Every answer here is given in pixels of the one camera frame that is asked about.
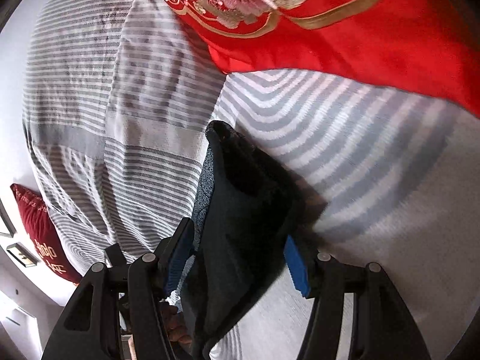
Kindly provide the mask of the person right hand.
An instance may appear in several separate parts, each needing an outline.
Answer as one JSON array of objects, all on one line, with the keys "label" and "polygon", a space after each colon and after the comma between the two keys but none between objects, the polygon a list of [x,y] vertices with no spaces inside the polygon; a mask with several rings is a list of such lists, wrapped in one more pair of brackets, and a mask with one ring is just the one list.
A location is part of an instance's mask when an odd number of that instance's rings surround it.
[{"label": "person right hand", "polygon": [[190,345],[192,338],[188,334],[183,313],[179,311],[176,306],[172,306],[167,302],[162,302],[160,304],[160,312],[168,334],[168,339],[171,342]]}]

